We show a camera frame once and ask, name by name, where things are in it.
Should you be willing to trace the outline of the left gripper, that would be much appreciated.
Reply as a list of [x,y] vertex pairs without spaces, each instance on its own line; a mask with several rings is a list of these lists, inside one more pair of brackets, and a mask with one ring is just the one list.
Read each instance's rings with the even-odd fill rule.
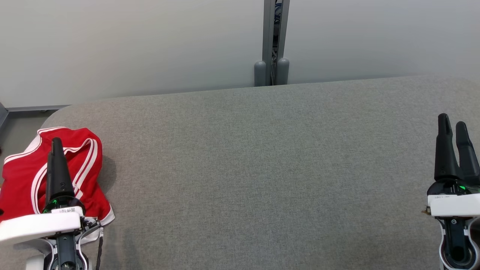
[[85,216],[81,201],[74,197],[62,140],[53,138],[48,154],[46,207],[41,214],[29,214],[0,222],[0,244],[13,245],[38,238],[72,234],[80,241],[100,228],[101,222]]

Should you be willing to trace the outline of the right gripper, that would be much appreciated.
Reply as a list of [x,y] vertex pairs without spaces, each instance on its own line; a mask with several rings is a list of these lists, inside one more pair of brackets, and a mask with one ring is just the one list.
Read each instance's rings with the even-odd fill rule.
[[[480,184],[480,164],[463,121],[456,124],[456,145],[459,166],[454,152],[449,116],[446,113],[439,114],[435,181],[458,180],[462,171],[462,179],[466,184]],[[480,217],[480,186],[466,186],[454,180],[433,183],[427,190],[427,213],[433,217]]]

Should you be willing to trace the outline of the red basketball jersey white sleeves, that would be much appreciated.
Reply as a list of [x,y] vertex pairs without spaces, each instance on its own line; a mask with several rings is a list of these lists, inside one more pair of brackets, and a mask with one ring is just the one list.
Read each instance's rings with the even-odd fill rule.
[[40,129],[24,152],[7,156],[4,160],[4,182],[0,188],[0,210],[3,214],[0,222],[39,214],[43,210],[46,203],[48,152],[55,137],[62,140],[74,190],[83,183],[98,183],[103,154],[102,143],[97,135],[87,128]]

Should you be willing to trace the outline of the grey cylindrical post foot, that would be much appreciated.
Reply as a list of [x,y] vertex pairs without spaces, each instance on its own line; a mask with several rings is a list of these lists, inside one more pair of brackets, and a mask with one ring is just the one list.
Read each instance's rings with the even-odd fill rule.
[[286,58],[280,58],[276,65],[276,85],[288,83],[290,61]]
[[265,87],[267,85],[266,68],[267,65],[264,61],[258,61],[254,64],[254,87]]

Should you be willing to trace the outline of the grey metal partition post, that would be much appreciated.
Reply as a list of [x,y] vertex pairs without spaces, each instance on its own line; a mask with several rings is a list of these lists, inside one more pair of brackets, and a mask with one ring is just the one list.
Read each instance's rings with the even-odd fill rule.
[[267,65],[266,86],[276,86],[277,61],[285,58],[290,0],[263,0],[262,60]]

